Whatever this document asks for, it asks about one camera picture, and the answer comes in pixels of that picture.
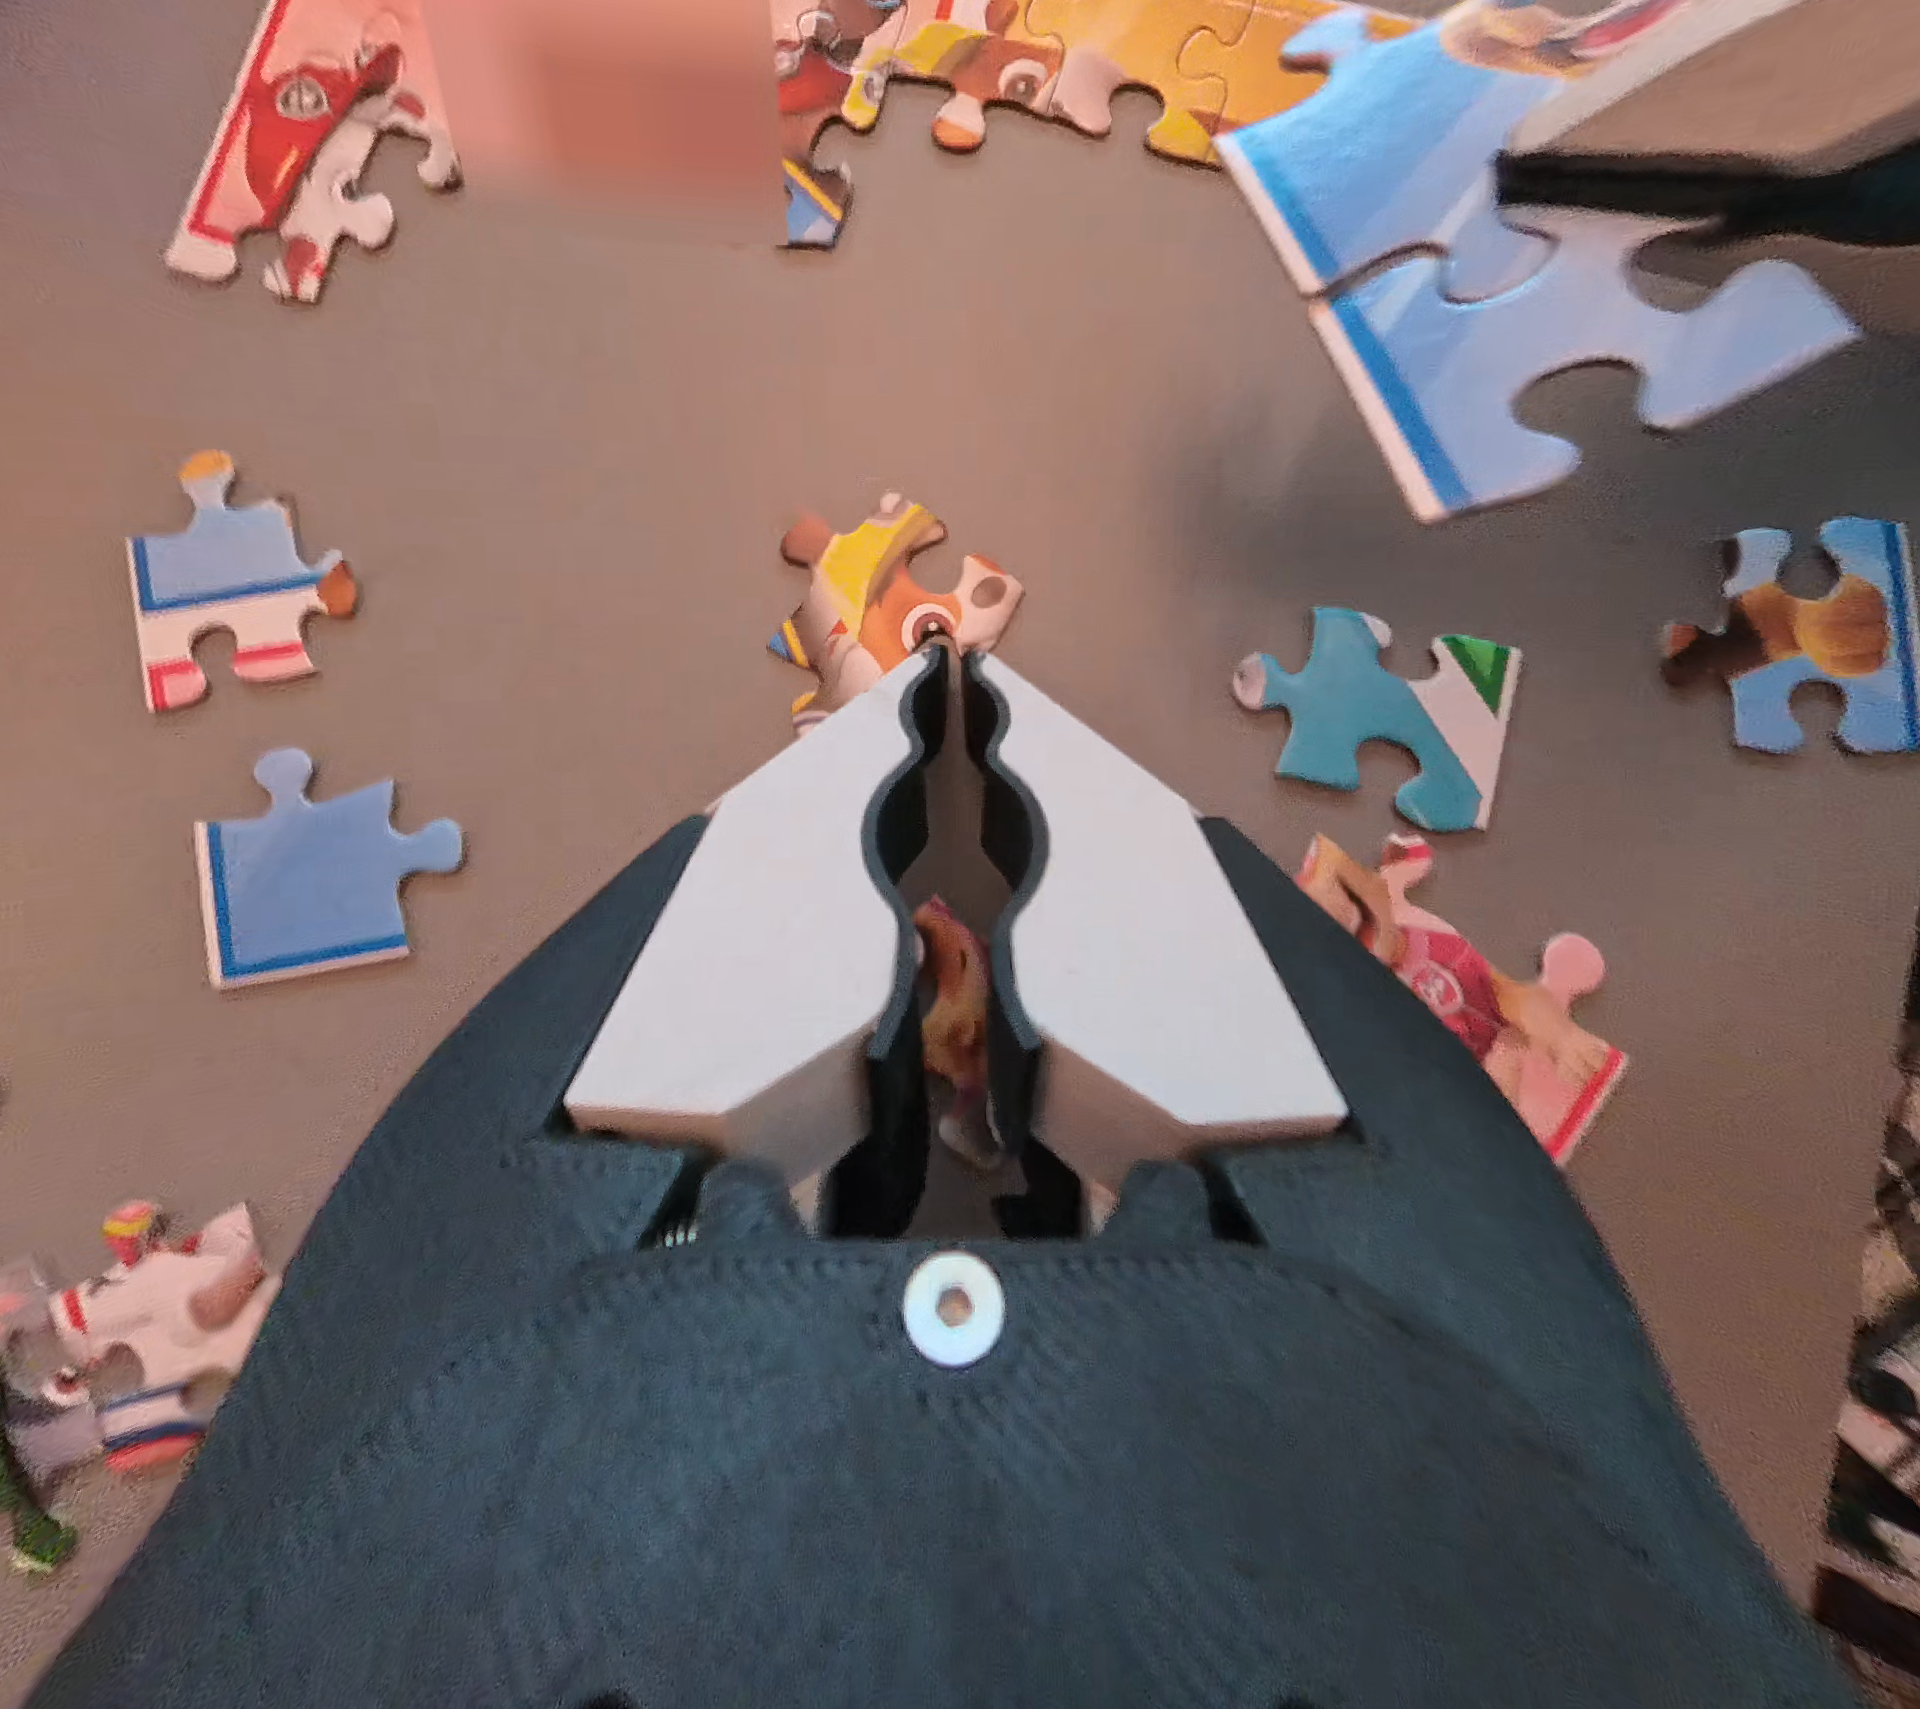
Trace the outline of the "yellow pink small puzzle piece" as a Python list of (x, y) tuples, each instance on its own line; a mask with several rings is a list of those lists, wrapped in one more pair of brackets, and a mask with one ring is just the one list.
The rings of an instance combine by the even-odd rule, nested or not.
[(1001, 1165), (991, 1094), (991, 957), (974, 930), (939, 895), (912, 917), (928, 1002), (923, 1013), (925, 1068), (947, 1083), (939, 1136), (978, 1171)]

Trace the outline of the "plain blue puzzle piece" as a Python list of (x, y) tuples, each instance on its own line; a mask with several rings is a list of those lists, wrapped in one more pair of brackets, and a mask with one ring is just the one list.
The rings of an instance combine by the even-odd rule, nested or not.
[(252, 767), (268, 809), (195, 826), (207, 977), (236, 991), (396, 962), (412, 952), (404, 885), (466, 858), (453, 818), (394, 826), (396, 784), (310, 799), (317, 763), (277, 747)]

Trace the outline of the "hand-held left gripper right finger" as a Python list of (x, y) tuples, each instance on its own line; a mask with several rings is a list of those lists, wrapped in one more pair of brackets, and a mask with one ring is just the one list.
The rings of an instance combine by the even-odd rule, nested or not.
[(1140, 1165), (1313, 1141), (1351, 1106), (1207, 821), (999, 657), (962, 669), (988, 939), (988, 1108), (1012, 1238), (1098, 1230)]

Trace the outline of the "green purple puzzle piece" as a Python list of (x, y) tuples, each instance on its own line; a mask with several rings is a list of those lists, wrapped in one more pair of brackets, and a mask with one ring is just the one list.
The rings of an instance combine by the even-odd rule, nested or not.
[(13, 1528), (13, 1564), (28, 1575), (50, 1575), (75, 1556), (81, 1535), (41, 1502), (17, 1448), (14, 1414), (17, 1396), (3, 1382), (3, 1511)]

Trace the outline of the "yellow dog face puzzle piece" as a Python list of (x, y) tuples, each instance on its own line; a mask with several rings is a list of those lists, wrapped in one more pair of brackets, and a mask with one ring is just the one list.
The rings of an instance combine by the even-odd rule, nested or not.
[(991, 0), (982, 22), (931, 21), (905, 32), (876, 57), (863, 57), (836, 109), (838, 121), (869, 131), (896, 78), (947, 91), (931, 135), (950, 154), (971, 154), (988, 135), (988, 111), (1012, 109), (1058, 117), (1067, 59), (1061, 49), (1014, 35), (1022, 10), (1016, 0)]

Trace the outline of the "white dog red striped puzzle piece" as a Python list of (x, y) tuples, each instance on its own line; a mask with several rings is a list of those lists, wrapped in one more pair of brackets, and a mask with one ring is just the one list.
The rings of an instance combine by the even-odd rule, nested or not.
[(104, 1238), (108, 1267), (70, 1286), (5, 1264), (5, 1429), (37, 1485), (93, 1459), (134, 1473), (192, 1457), (280, 1284), (244, 1203), (180, 1237), (158, 1204), (118, 1204)]

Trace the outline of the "yellow border puzzle section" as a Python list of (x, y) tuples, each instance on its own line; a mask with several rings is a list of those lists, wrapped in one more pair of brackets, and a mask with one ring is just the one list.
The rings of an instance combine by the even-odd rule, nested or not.
[[(991, 0), (943, 0), (943, 19), (982, 24)], [(1323, 77), (1285, 59), (1301, 31), (1351, 8), (1346, 0), (1016, 0), (1025, 40), (1056, 46), (1067, 68), (1061, 115), (1086, 137), (1112, 131), (1122, 97), (1157, 104), (1146, 149), (1218, 166), (1218, 144), (1252, 123), (1299, 106)]]

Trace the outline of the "pink dog puzzle piece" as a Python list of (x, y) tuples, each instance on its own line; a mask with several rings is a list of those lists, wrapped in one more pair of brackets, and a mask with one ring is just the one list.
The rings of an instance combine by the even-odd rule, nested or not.
[(1541, 1146), (1567, 1167), (1627, 1073), (1627, 1054), (1579, 1021), (1608, 964), (1585, 935), (1546, 940), (1533, 977), (1497, 966), (1460, 929), (1415, 902), (1435, 851), (1421, 835), (1384, 838), (1362, 863), (1325, 833), (1295, 880), (1468, 1049)]

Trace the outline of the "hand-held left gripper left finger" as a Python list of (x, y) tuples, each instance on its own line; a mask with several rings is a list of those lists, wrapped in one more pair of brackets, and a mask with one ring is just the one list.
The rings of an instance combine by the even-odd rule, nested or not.
[(900, 880), (947, 705), (925, 647), (708, 806), (564, 1093), (574, 1126), (766, 1165), (828, 1234), (907, 1230), (933, 1116)]

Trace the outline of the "orange tail blue border puzzle piece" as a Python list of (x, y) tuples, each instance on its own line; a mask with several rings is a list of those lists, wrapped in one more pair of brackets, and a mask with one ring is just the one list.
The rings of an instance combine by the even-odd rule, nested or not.
[(1660, 637), (1660, 677), (1671, 689), (1722, 683), (1732, 698), (1734, 740), (1757, 753), (1791, 754), (1807, 734), (1795, 714), (1803, 686), (1835, 689), (1837, 742), (1853, 754), (1918, 748), (1917, 575), (1909, 526), (1837, 516), (1818, 528), (1835, 566), (1816, 597), (1785, 587), (1793, 534), (1747, 528), (1720, 544), (1724, 623), (1672, 623)]

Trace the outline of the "light blue sky puzzle section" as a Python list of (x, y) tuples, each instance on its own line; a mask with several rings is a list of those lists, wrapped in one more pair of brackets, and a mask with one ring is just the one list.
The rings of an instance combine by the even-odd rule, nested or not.
[(1549, 106), (1696, 0), (1460, 0), (1399, 36), (1343, 8), (1283, 44), (1325, 82), (1217, 138), (1309, 316), (1425, 522), (1533, 497), (1581, 463), (1517, 398), (1592, 362), (1639, 371), (1646, 426), (1691, 429), (1850, 345), (1800, 266), (1741, 266), (1687, 308), (1631, 263), (1671, 216), (1501, 208), (1497, 160)]

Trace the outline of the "yellow helmet dog puzzle piece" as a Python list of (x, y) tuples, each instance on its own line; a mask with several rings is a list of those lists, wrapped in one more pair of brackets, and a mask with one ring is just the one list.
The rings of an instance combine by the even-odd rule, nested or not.
[(915, 557), (947, 538), (947, 522), (900, 493), (885, 493), (857, 528), (835, 530), (823, 516), (805, 515), (783, 532), (780, 559), (807, 573), (807, 591), (769, 649), (817, 683), (791, 711), (798, 736), (933, 641), (948, 641), (962, 654), (994, 651), (1003, 641), (1025, 582), (971, 552), (952, 591), (927, 589), (915, 576)]

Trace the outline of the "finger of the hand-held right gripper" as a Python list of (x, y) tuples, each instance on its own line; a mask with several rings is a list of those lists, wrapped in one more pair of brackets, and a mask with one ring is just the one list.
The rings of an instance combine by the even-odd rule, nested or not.
[(1696, 0), (1528, 112), (1497, 186), (1715, 232), (1914, 232), (1918, 0)]
[(1710, 215), (1650, 241), (1645, 271), (1708, 287), (1751, 263), (1788, 260), (1865, 330), (1918, 334), (1918, 164), (1699, 186), (1715, 194)]

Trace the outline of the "blue white red striped puzzle piece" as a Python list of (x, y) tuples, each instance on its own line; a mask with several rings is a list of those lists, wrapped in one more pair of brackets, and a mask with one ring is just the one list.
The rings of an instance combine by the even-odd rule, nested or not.
[(204, 637), (229, 635), (239, 683), (303, 683), (320, 671), (306, 623), (345, 621), (359, 609), (361, 584), (345, 552), (304, 559), (288, 502), (234, 505), (234, 480), (229, 450), (192, 452), (178, 470), (189, 522), (127, 540), (143, 697), (153, 714), (207, 698), (209, 675), (196, 654)]

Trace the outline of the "grey desk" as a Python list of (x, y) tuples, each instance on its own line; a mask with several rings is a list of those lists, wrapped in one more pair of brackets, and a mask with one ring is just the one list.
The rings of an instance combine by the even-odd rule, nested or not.
[[(1828, 1477), (1917, 897), (1917, 760), (1747, 760), (1649, 664), (1747, 521), (1917, 516), (1917, 341), (1669, 441), (1633, 378), (1530, 401), (1585, 464), (1410, 522), (1235, 186), (903, 93), (831, 256), (408, 182), (318, 308), (160, 247), (260, 0), (5, 0), (5, 1255), (128, 1191), (257, 1197), (285, 1303), (204, 1457), (22, 1706), (1853, 1706), (1798, 1583)], [(128, 538), (180, 464), (280, 497), (355, 616), (318, 673), (143, 697)], [(779, 754), (783, 525), (923, 497), (1026, 581), (1016, 667), (1292, 864), (1232, 711), (1346, 598), (1518, 642), (1485, 840), (1435, 895), (1524, 962), (1589, 930), (1625, 1088), (1559, 1178), (1419, 1009), (1281, 917), (1358, 1142), (1151, 1176), (1090, 1245), (991, 1247), (1001, 1343), (908, 1347), (903, 1243), (551, 1122), (680, 822)], [(195, 826), (396, 784), (465, 861), (411, 954), (209, 978)]]

